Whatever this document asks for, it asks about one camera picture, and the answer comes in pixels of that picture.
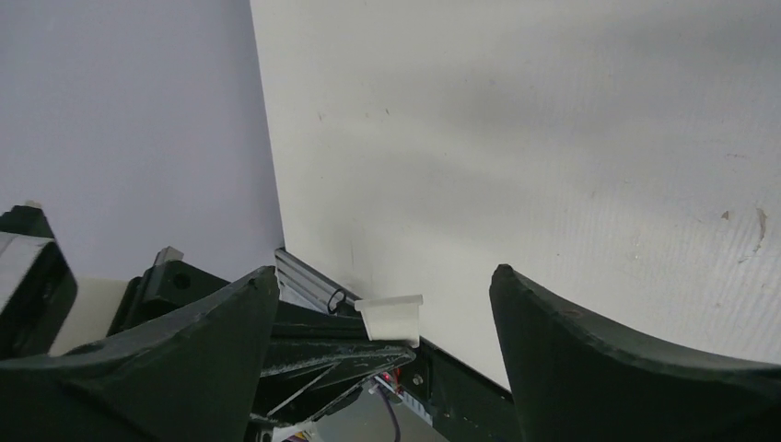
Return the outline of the white remote control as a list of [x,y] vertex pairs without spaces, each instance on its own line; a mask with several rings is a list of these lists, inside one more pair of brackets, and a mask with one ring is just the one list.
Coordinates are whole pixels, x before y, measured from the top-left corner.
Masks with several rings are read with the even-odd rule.
[[370,341],[404,342],[413,348],[420,345],[422,295],[360,299],[354,303]]

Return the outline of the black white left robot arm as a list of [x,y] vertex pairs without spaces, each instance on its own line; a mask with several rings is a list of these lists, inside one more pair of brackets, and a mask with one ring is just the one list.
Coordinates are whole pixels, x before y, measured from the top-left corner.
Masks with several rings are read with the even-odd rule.
[[1,217],[5,441],[240,441],[341,410],[412,362],[402,340],[282,301],[272,267],[232,283],[179,260],[133,281],[139,320],[51,355],[78,291],[43,211]]

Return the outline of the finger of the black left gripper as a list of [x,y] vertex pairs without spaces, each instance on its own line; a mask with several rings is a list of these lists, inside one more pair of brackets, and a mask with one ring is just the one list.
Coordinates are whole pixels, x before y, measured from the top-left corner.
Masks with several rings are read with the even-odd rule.
[[264,427],[316,421],[352,403],[371,378],[414,359],[414,349],[404,341],[371,341],[358,317],[283,302],[250,421]]

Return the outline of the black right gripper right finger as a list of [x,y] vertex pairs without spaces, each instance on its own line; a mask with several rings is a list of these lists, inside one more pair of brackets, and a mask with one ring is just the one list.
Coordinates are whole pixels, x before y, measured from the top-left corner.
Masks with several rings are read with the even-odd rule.
[[634,330],[507,264],[489,297],[527,441],[776,441],[780,368]]

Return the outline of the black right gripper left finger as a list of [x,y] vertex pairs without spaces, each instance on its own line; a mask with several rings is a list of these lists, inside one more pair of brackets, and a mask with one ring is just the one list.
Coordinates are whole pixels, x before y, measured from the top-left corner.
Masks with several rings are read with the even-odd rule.
[[5,441],[240,441],[279,291],[262,267],[59,356],[1,364]]

